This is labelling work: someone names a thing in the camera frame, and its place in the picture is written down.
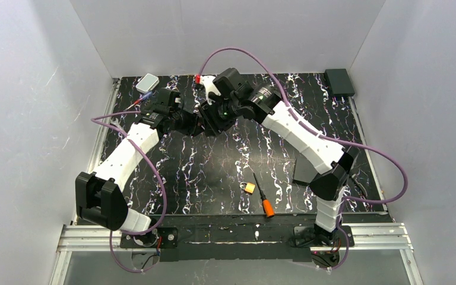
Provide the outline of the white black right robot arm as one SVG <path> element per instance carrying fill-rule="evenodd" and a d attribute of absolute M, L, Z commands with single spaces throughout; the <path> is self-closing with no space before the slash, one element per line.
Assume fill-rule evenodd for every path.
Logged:
<path fill-rule="evenodd" d="M 335 244 L 344 187 L 358 150 L 326 140 L 286 105 L 276 86 L 254 87 L 235 68 L 216 77 L 196 75 L 195 83 L 205 90 L 206 100 L 199 113 L 206 136 L 217 136 L 230 129 L 238 118 L 244 118 L 275 132 L 308 160 L 316 172 L 309 187 L 316 195 L 318 212 L 312 233 L 300 245 Z"/>

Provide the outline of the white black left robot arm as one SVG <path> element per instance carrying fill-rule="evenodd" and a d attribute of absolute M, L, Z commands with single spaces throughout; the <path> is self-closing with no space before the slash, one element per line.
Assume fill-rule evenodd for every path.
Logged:
<path fill-rule="evenodd" d="M 156 101 L 148 108 L 135 111 L 129 131 L 113 129 L 123 140 L 91 173 L 80 172 L 75 180 L 77 216 L 111 231 L 129 235 L 152 232 L 164 219 L 152 219 L 130 209 L 123 190 L 130 175 L 142 160 L 150 159 L 146 153 L 157 145 L 164 134 L 178 131 L 186 136 L 202 133 L 198 115 L 182 107 L 181 93 L 162 88 Z"/>

